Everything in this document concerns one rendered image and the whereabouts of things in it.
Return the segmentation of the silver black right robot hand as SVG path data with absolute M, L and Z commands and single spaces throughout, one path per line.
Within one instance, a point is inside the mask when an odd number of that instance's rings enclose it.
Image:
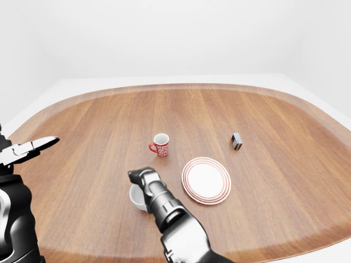
M 162 234 L 166 260 L 172 263 L 210 263 L 212 249 L 204 227 L 175 198 L 158 172 L 145 167 L 129 171 L 128 177 L 142 190 L 147 211 L 155 218 Z

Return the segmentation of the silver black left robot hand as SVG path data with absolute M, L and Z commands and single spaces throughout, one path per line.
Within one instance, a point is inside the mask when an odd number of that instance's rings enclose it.
M 40 155 L 41 151 L 59 142 L 57 136 L 46 136 L 23 144 L 12 144 L 1 133 L 0 125 L 0 176 L 12 174 L 14 165 L 28 161 Z

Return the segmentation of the white plate with red rings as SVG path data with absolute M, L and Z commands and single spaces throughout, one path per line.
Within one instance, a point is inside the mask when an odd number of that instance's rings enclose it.
M 186 193 L 201 204 L 219 204 L 227 199 L 231 191 L 231 178 L 227 169 L 209 157 L 188 161 L 181 180 Z

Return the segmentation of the red white patterned mug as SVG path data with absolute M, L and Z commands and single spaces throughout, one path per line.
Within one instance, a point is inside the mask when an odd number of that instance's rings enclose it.
M 154 136 L 153 142 L 149 144 L 150 151 L 157 153 L 159 157 L 168 155 L 169 136 L 165 133 L 159 133 Z

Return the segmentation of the small printed box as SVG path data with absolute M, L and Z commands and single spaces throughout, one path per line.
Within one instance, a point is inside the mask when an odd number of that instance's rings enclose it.
M 231 137 L 231 143 L 235 150 L 239 150 L 242 146 L 242 140 L 239 133 L 233 133 Z

